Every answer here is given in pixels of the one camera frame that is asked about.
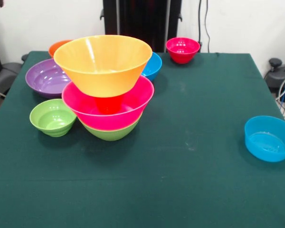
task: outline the blue bowl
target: blue bowl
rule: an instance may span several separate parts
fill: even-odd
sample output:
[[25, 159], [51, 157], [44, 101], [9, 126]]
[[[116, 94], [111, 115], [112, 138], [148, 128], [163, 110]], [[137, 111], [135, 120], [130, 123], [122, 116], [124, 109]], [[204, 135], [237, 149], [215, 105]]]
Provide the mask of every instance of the blue bowl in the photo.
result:
[[162, 67], [162, 59], [153, 52], [151, 58], [149, 59], [146, 67], [142, 72], [142, 76], [147, 77], [150, 81], [153, 81], [154, 78], [157, 76], [159, 70]]
[[285, 159], [285, 121], [272, 116], [256, 116], [245, 124], [245, 144], [266, 162]]

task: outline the plastic bowl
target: plastic bowl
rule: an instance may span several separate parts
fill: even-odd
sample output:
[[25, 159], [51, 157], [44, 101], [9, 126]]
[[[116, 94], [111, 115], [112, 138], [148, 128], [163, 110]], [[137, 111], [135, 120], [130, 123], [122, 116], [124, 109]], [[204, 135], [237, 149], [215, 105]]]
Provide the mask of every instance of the plastic bowl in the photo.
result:
[[82, 123], [82, 125], [92, 135], [96, 136], [97, 138], [100, 138], [100, 139], [106, 140], [106, 141], [116, 141], [116, 140], [120, 140], [120, 139], [124, 138], [127, 134], [129, 134], [134, 129], [134, 127], [138, 124], [138, 121], [141, 118], [141, 116], [139, 116], [138, 119], [134, 123], [132, 123], [131, 125], [123, 128], [123, 129], [119, 129], [119, 130], [115, 130], [115, 131], [102, 131], [102, 130], [94, 129], [94, 128], [91, 128], [91, 127], [85, 125], [80, 119], [79, 120]]
[[61, 47], [62, 45], [66, 44], [66, 43], [68, 43], [70, 41], [72, 41], [72, 40], [71, 39], [66, 39], [66, 40], [62, 40], [62, 41], [57, 42], [57, 43], [53, 44], [52, 46], [50, 46], [50, 48], [48, 49], [48, 53], [51, 56], [51, 58], [54, 56], [55, 51], [59, 47]]
[[25, 80], [29, 87], [47, 98], [61, 98], [62, 90], [71, 81], [52, 58], [32, 66]]
[[245, 144], [266, 162], [285, 159], [285, 121], [272, 116], [256, 116], [245, 124]]
[[98, 130], [114, 131], [125, 128], [134, 123], [142, 114], [148, 102], [154, 94], [152, 82], [140, 76], [137, 83], [129, 92], [119, 97], [114, 103], [108, 98], [108, 106], [111, 108], [110, 101], [114, 108], [119, 108], [115, 114], [103, 114], [105, 105], [99, 105], [106, 98], [95, 98], [82, 93], [73, 82], [69, 83], [62, 92], [64, 103], [74, 111], [78, 118], [87, 126]]
[[151, 47], [139, 39], [102, 35], [66, 43], [54, 60], [84, 94], [114, 97], [133, 88], [151, 56]]
[[159, 55], [153, 52], [152, 57], [148, 61], [146, 67], [142, 72], [142, 76], [147, 77], [150, 81], [153, 81], [157, 76], [159, 70], [162, 67], [162, 59]]
[[166, 48], [176, 63], [185, 64], [193, 59], [200, 49], [200, 44], [190, 38], [175, 37], [167, 41]]
[[76, 115], [62, 99], [52, 99], [38, 104], [30, 113], [29, 120], [38, 130], [52, 137], [65, 135], [72, 127]]

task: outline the white wall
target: white wall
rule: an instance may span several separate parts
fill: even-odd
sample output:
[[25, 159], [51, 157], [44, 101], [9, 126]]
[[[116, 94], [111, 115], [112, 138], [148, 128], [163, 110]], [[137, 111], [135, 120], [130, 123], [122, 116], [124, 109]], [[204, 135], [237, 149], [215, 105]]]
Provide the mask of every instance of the white wall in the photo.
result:
[[[198, 39], [198, 0], [182, 0], [183, 22], [178, 36]], [[202, 4], [202, 52], [208, 38]], [[209, 0], [207, 29], [210, 52], [250, 53], [260, 72], [270, 68], [268, 59], [285, 63], [285, 0]]]
[[0, 8], [0, 59], [20, 62], [63, 39], [105, 33], [102, 0], [5, 0]]
[[[198, 39], [198, 0], [182, 0], [178, 36]], [[204, 24], [205, 0], [202, 5]], [[20, 61], [56, 41], [104, 34], [102, 0], [5, 0], [0, 9], [0, 57]], [[285, 0], [209, 0], [211, 52], [251, 53], [261, 73], [271, 57], [285, 63]], [[207, 37], [202, 28], [202, 51]]]

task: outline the small green bowl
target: small green bowl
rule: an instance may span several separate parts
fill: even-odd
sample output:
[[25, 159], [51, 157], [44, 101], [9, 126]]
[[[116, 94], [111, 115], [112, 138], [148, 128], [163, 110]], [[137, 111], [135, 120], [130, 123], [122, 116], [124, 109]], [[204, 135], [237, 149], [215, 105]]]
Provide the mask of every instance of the small green bowl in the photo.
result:
[[106, 141], [116, 141], [116, 140], [120, 140], [122, 138], [124, 138], [128, 133], [130, 133], [134, 127], [138, 124], [139, 119], [141, 118], [142, 114], [138, 117], [138, 119], [131, 125], [119, 129], [119, 130], [115, 130], [115, 131], [102, 131], [102, 130], [98, 130], [95, 128], [91, 128], [87, 125], [85, 125], [80, 119], [80, 122], [82, 123], [82, 125], [94, 136], [96, 136], [97, 138], [100, 138], [102, 140], [106, 140]]
[[62, 102], [52, 99], [38, 104], [29, 120], [38, 130], [52, 137], [65, 135], [72, 127], [76, 115]]

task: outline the orange bowl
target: orange bowl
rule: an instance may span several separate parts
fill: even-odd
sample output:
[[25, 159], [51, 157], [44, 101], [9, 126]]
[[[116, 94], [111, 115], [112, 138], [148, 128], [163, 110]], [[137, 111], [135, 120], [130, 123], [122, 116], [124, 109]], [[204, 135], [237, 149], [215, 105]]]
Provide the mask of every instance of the orange bowl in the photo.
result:
[[113, 97], [134, 87], [151, 56], [151, 47], [142, 40], [101, 35], [66, 43], [55, 52], [54, 61], [82, 93]]
[[67, 42], [70, 42], [70, 41], [72, 41], [72, 40], [71, 39], [66, 39], [66, 40], [59, 41], [59, 42], [53, 44], [52, 46], [50, 46], [50, 48], [48, 50], [48, 53], [51, 56], [51, 58], [54, 56], [55, 51], [59, 47], [61, 47], [62, 45], [66, 44]]

